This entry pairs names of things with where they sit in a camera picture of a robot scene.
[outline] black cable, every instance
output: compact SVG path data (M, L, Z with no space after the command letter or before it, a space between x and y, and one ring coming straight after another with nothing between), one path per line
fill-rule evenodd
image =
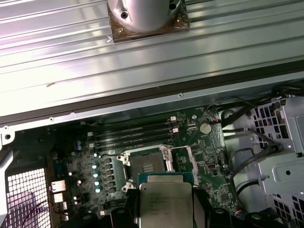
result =
M234 152L231 154L230 158L229 158L228 166L229 166L230 168L232 167L232 159L233 159L233 157L234 157L237 153L245 152L245 151L250 151L251 154L252 154L252 156L255 155L255 153L253 153L253 149L251 149L251 148L244 148L244 149L240 149L240 150L234 151Z
M219 99L219 100L216 100L216 101L212 102L211 104L209 104L209 105L207 106L206 111L209 110L212 106L218 104L219 102L225 101L225 100L229 100L229 99L231 99L231 98L238 99L238 100L241 101L242 104L245 103L245 104L251 106L252 108L256 108L256 107L257 107L255 104L251 103L250 101L244 100L244 99L241 98L241 97L238 97L238 96L229 96L229 97L224 97L224 98L221 98L221 99Z
M258 137L260 137L265 142L268 142L269 144L275 144L275 142L273 140L269 139L262 133L254 130L254 129L251 129L251 128L237 128L237 129L231 129L231 130L227 129L227 130L223 130L223 133L239 133L239 132L246 132L246 131L256 134Z
M249 186L252 186L252 185L259 185L259 184L258 184L258 180L251 181L251 182L248 182L248 183L242 185L242 186L237 190L237 194L239 195L245 188L247 188L247 187L249 187Z
M244 169L249 164L255 162L256 160L260 158L264 158L272 153L276 152L276 147L270 146L266 149L264 149L262 152L255 154L254 156L248 158L244 162L242 162L237 168L234 169L234 171L231 174L231 178L234 178L242 169Z

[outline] cpu socket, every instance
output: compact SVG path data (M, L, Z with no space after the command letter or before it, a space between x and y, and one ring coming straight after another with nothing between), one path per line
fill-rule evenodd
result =
M127 192L137 186L139 173L151 172L175 172L173 159L169 145L155 145L125 151L117 156L125 166L125 178L127 184L122 187L122 191Z

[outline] motherboard chip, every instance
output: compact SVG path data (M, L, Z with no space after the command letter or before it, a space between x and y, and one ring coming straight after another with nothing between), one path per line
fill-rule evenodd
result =
M220 196L222 202L228 201L229 200L229 195L228 194L221 194Z
M140 154L130 159L133 181L137 183L139 173L166 172L162 152Z

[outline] ribbed metal surface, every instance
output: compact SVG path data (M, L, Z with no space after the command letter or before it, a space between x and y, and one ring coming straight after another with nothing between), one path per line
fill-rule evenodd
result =
M189 33L121 44L105 0L0 2L0 116L304 55L300 0L187 0Z

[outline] metal bracket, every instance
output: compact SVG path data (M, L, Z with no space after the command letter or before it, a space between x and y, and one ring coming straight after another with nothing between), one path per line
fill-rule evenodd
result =
M199 173L199 169L198 169L198 165L195 161L195 158L193 157L193 154L192 154L192 151L191 151L191 147L190 146L180 146L180 147L170 147L166 150L163 151L164 152L168 152L168 154L171 156L170 157L170 160L171 160L171 164L172 164L172 161L173 161L173 158L172 158L172 150L175 150L175 149L181 149L181 148L185 148L188 152L188 156L189 156L189 160L190 162L192 163L192 166L193 166L193 169L192 169L192 174L193 174L193 178L194 178L194 185L195 186L198 186L199 185L199 178L198 178L198 173Z
M126 185L122 187L123 192L127 192L128 189L135 189L134 183L133 182L126 182Z
M0 151L2 147L10 144L15 139L15 132L10 131L8 126L4 126L0 129Z
M175 172L173 168L173 157L171 153L171 150L174 148L170 145L161 144L161 145L147 146L138 149L128 150L125 151L122 155L118 155L116 158L117 160L121 161L124 165L131 166L130 158L129 158L131 153L155 149L155 148L159 148L159 150L162 152L162 157L166 163L167 171Z
M259 184L268 194L299 191L303 188L304 158L294 152L281 152L257 161Z

